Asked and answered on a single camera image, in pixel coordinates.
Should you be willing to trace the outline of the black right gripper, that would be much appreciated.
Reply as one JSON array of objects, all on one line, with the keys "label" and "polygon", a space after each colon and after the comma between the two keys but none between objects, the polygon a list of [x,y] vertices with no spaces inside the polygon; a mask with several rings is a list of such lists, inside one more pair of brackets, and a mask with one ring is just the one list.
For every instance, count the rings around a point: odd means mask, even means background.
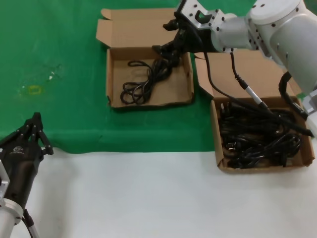
[{"label": "black right gripper", "polygon": [[214,53],[211,40],[211,29],[197,29],[189,23],[179,23],[172,19],[163,25],[166,31],[178,30],[173,41],[164,45],[153,45],[152,49],[167,60],[170,67],[177,67],[184,53]]}]

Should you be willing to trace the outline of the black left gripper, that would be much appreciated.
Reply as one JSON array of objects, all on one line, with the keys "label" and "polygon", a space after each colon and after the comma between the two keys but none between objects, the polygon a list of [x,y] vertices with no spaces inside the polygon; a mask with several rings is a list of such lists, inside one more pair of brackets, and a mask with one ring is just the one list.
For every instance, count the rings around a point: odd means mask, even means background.
[{"label": "black left gripper", "polygon": [[[37,143],[40,140],[44,149],[34,143],[15,143],[28,140]],[[43,156],[53,155],[53,147],[44,133],[41,114],[34,113],[20,128],[2,139],[0,145],[7,146],[0,153],[9,178],[4,198],[25,207]]]}]

